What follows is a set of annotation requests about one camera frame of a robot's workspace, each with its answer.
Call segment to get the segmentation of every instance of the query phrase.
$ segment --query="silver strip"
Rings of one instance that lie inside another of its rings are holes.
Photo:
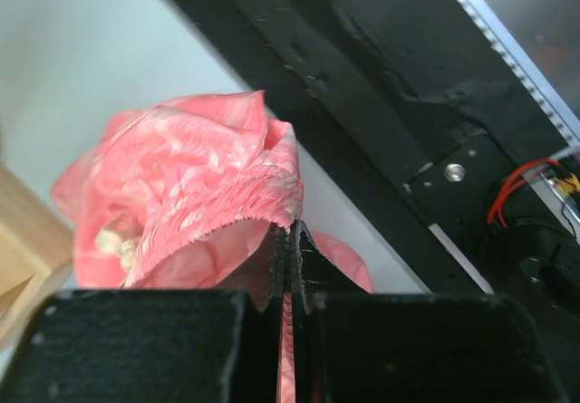
[[[481,276],[481,273],[475,266],[471,263],[467,256],[465,256],[459,248],[453,243],[453,241],[447,237],[445,231],[443,231],[439,225],[433,224],[429,226],[429,230],[437,237],[440,243],[447,249],[447,252],[455,258],[455,261],[459,263],[465,273],[467,273],[471,279],[479,286],[479,288],[486,294],[493,294],[493,288],[489,285],[489,282]]]
[[[580,143],[580,120],[485,0],[457,0],[552,121],[568,145]]]

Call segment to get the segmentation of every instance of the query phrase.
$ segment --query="screw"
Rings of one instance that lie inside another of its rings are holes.
[[[458,183],[465,178],[465,168],[457,163],[451,163],[445,167],[445,178],[452,183]]]

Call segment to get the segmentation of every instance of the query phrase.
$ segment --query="orange wire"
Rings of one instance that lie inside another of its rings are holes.
[[[559,163],[557,162],[557,160],[554,160],[552,158],[541,158],[539,160],[529,161],[527,163],[524,163],[522,166],[520,166],[516,170],[514,170],[509,175],[509,177],[507,177],[506,182],[503,184],[503,186],[501,187],[501,189],[498,192],[498,197],[496,197],[496,200],[494,201],[493,205],[489,209],[488,217],[487,217],[488,224],[491,224],[493,222],[493,218],[495,217],[495,215],[498,215],[501,224],[503,226],[507,227],[506,222],[505,222],[504,217],[503,217],[503,212],[502,212],[503,205],[506,202],[506,200],[508,199],[509,195],[512,194],[519,187],[526,184],[527,180],[520,179],[517,183],[515,183],[515,184],[512,184],[512,183],[514,183],[516,178],[521,176],[524,172],[526,172],[526,171],[530,170],[531,168],[534,168],[538,165],[543,165],[543,164],[558,165]]]

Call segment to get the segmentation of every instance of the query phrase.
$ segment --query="pink cloth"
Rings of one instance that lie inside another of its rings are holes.
[[[76,224],[80,286],[199,288],[238,267],[270,223],[288,229],[299,219],[303,185],[294,130],[267,117],[257,91],[177,98],[113,116],[52,195]],[[372,289],[351,248],[327,235],[314,240]],[[288,356],[291,350],[286,371]],[[284,401],[294,400],[289,387]]]

